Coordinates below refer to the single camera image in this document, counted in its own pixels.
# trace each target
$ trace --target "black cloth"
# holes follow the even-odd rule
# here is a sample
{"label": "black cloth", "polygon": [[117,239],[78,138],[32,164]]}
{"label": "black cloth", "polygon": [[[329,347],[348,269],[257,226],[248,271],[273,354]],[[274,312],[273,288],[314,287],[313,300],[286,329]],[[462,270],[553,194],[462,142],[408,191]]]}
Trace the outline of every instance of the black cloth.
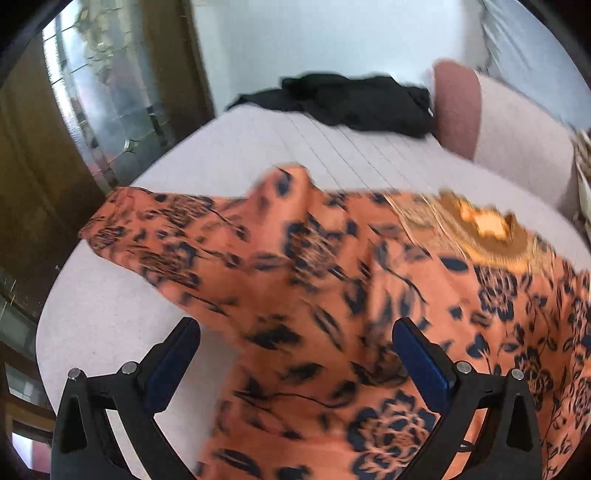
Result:
{"label": "black cloth", "polygon": [[323,124],[360,131],[396,132],[422,138],[433,130],[430,95],[402,86],[391,77],[348,79],[334,73],[286,78],[280,89],[240,95],[227,110],[243,103],[267,110],[307,112]]}

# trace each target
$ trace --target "screw head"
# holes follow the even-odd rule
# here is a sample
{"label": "screw head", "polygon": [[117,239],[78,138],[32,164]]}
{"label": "screw head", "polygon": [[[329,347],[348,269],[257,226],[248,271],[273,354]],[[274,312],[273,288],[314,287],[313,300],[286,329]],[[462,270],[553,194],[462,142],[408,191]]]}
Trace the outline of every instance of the screw head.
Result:
{"label": "screw head", "polygon": [[136,370],[138,369],[138,364],[135,362],[127,362],[124,363],[123,366],[121,367],[121,371],[125,374],[125,375],[131,375],[132,373],[134,373]]}
{"label": "screw head", "polygon": [[81,373],[82,373],[82,370],[80,370],[79,368],[72,368],[68,372],[68,378],[70,380],[75,380],[76,378],[78,378],[80,376]]}
{"label": "screw head", "polygon": [[521,370],[519,370],[518,368],[514,368],[513,370],[511,370],[511,376],[513,378],[515,378],[516,380],[523,380],[525,377],[523,372]]}
{"label": "screw head", "polygon": [[456,365],[457,371],[461,374],[469,374],[472,371],[472,366],[468,362],[458,362]]}

